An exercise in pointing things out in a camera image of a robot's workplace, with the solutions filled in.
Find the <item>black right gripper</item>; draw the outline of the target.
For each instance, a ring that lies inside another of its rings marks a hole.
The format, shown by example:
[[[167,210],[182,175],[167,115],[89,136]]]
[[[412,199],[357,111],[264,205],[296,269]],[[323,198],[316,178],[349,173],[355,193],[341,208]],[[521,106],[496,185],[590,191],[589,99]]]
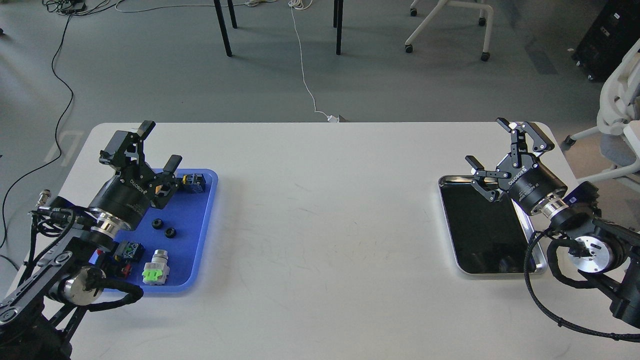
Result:
[[[488,171],[473,155],[465,160],[474,170],[472,186],[489,202],[497,202],[507,194],[527,215],[544,213],[559,203],[567,193],[567,185],[542,162],[540,155],[554,149],[551,139],[535,123],[510,122],[497,118],[496,123],[510,134],[510,150],[494,171]]]

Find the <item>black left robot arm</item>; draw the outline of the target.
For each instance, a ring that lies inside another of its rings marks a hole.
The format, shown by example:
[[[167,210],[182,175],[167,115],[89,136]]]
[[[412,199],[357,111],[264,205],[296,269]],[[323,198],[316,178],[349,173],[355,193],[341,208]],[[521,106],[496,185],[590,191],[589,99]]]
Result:
[[[154,129],[144,121],[136,130],[118,130],[99,153],[115,173],[86,209],[62,207],[62,198],[33,212],[39,224],[56,223],[61,234],[42,253],[30,255],[14,291],[1,302],[3,360],[68,360],[71,337],[87,312],[102,312],[139,301],[139,285],[107,278],[105,256],[117,248],[119,231],[134,231],[149,208],[163,209],[179,188],[175,172],[182,161],[172,155],[155,172],[144,155]]]

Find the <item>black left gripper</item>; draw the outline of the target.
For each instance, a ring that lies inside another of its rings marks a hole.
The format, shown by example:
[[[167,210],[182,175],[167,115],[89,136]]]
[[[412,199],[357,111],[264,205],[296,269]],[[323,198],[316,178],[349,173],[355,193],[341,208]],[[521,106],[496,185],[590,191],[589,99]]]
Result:
[[[183,157],[172,154],[160,172],[147,164],[144,140],[155,126],[145,120],[135,132],[117,130],[100,151],[99,162],[113,168],[114,175],[90,202],[90,212],[117,218],[132,231],[149,208],[162,210],[169,203],[179,187],[176,170]]]

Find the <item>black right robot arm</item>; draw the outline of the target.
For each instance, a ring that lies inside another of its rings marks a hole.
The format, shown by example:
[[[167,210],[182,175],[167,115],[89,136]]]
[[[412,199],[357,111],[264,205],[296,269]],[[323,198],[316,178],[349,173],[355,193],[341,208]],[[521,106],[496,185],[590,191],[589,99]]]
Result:
[[[598,190],[589,181],[568,193],[567,185],[542,164],[541,154],[554,149],[551,139],[535,123],[496,123],[510,134],[510,150],[493,171],[472,155],[471,186],[489,202],[508,197],[528,216],[544,215],[550,225],[534,231],[525,251],[530,269],[533,249],[546,237],[551,275],[573,289],[597,289],[610,301],[615,319],[639,326],[639,235],[603,219],[597,207]]]

